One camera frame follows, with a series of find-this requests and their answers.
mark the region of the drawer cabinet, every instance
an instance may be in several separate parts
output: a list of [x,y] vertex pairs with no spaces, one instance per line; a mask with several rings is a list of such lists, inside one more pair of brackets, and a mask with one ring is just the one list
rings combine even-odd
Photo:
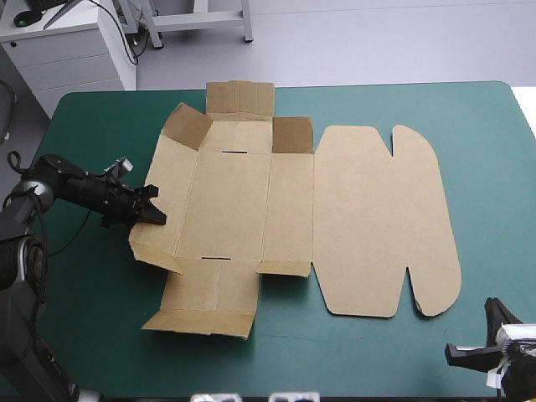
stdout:
[[[15,28],[13,15],[24,2],[8,0],[0,20],[0,43],[49,117],[70,92],[135,90],[136,66],[125,52],[111,17],[82,2],[49,29],[39,23]],[[100,0],[117,18],[111,0]]]

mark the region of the green table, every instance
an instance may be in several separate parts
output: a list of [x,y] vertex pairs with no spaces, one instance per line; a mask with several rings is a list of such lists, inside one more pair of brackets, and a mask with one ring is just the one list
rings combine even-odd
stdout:
[[[126,181],[140,186],[168,113],[180,101],[204,110],[204,97],[203,90],[68,95],[39,154],[56,152],[96,172],[125,155],[134,163]],[[483,374],[447,367],[443,349],[447,342],[484,344],[488,296],[536,321],[536,146],[512,91],[497,82],[281,88],[276,114],[311,116],[315,144],[332,124],[376,126],[390,146],[391,128],[402,123],[430,141],[463,272],[455,305],[439,317],[421,317],[406,280],[394,318],[336,317],[314,275],[264,276],[247,341],[142,331],[158,309],[166,272],[135,262],[128,229],[103,229],[93,214],[80,237],[51,259],[49,305],[39,328],[59,361],[82,387],[112,396],[264,396],[292,389],[492,395]],[[51,250],[84,214],[62,201],[54,205],[46,215]]]

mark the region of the cardboard panel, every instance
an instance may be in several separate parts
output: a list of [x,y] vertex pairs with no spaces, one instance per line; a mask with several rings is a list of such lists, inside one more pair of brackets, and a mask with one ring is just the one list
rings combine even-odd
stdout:
[[201,152],[177,257],[260,260],[270,155]]
[[169,115],[162,134],[197,151],[211,125],[210,117],[181,103]]
[[169,273],[160,311],[144,329],[247,338],[257,310],[257,261],[183,260]]
[[313,260],[330,312],[392,317],[409,268],[419,309],[457,298],[461,270],[436,155],[397,126],[330,126],[315,155]]
[[263,120],[274,116],[275,87],[249,81],[207,84],[207,113],[214,120]]
[[310,269],[312,171],[311,154],[272,154],[265,245],[260,272],[281,273],[291,268],[290,262],[301,263],[297,268],[300,272],[304,271],[304,267]]
[[270,153],[271,131],[268,121],[215,121],[200,151]]
[[153,203],[168,217],[164,226],[138,223],[129,241],[137,260],[179,272],[173,261],[177,236],[183,225],[188,194],[198,153],[174,140],[160,136],[146,184],[159,188]]
[[415,211],[405,216],[408,229],[403,233],[404,249],[410,255],[411,285],[417,308],[426,316],[435,316],[454,303],[461,289],[441,171],[428,141],[406,126],[393,129],[393,148],[401,173],[396,178],[397,193],[405,196],[401,208]]
[[312,153],[309,117],[274,117],[274,153]]

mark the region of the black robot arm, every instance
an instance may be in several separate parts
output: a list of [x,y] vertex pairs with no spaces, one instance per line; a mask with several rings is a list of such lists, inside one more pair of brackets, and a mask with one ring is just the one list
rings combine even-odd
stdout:
[[26,401],[102,401],[99,393],[80,389],[58,364],[37,333],[45,305],[48,259],[46,232],[31,228],[57,198],[103,215],[101,223],[165,224],[166,215],[150,198],[158,188],[131,188],[120,179],[131,171],[117,160],[102,174],[92,174],[57,155],[45,155],[27,169],[16,152],[8,155],[21,180],[0,212],[0,372]]

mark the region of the unfolded cardboard box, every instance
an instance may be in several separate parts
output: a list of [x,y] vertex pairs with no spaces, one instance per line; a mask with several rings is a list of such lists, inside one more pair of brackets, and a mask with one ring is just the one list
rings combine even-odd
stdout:
[[391,155],[371,127],[331,126],[313,156],[310,119],[275,117],[274,99],[273,84],[210,83],[206,115],[167,119],[147,175],[167,224],[130,236],[171,271],[144,328],[247,338],[259,275],[313,261],[335,314],[391,317],[408,269],[421,312],[445,311],[461,275],[430,144],[397,126]]
[[312,124],[273,116],[273,84],[208,84],[207,112],[178,106],[147,175],[167,224],[137,224],[131,247],[172,273],[144,327],[247,338],[259,274],[311,271]]

